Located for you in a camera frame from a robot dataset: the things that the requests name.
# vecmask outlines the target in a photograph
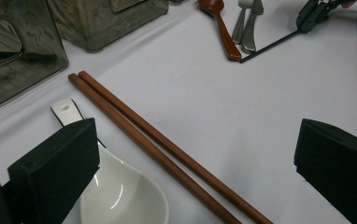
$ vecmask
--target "white tablecloth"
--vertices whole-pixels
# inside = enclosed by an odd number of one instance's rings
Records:
[[[294,31],[306,3],[263,2],[258,49]],[[230,33],[239,11],[225,1]],[[215,21],[196,1],[170,4],[167,15],[99,53],[64,41],[69,67],[0,107],[0,183],[12,162],[61,128],[50,105],[72,98],[96,119],[107,148],[162,188],[169,223],[221,222],[69,83],[67,75],[85,70],[273,222],[348,223],[295,171],[293,156],[302,119],[357,136],[356,18],[357,6],[339,7],[309,34],[242,64],[226,60]],[[64,223],[79,223],[78,204]]]

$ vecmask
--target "chopsticks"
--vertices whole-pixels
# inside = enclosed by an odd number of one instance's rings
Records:
[[[197,197],[206,207],[226,223],[240,223],[220,203],[210,196],[193,179],[183,172],[165,154],[155,146],[142,132],[162,146],[181,163],[186,165],[195,174],[201,177],[212,188],[234,204],[242,212],[247,214],[256,223],[272,223],[239,195],[229,189],[217,177],[206,170],[197,161],[191,158],[183,150],[167,139],[158,130],[143,120],[129,106],[112,94],[109,90],[98,83],[88,73],[82,71],[79,75],[71,74],[68,79],[82,91],[95,105],[97,105],[110,119],[125,131],[135,142],[137,142],[150,156],[152,156],[165,170],[177,179],[187,190]]]

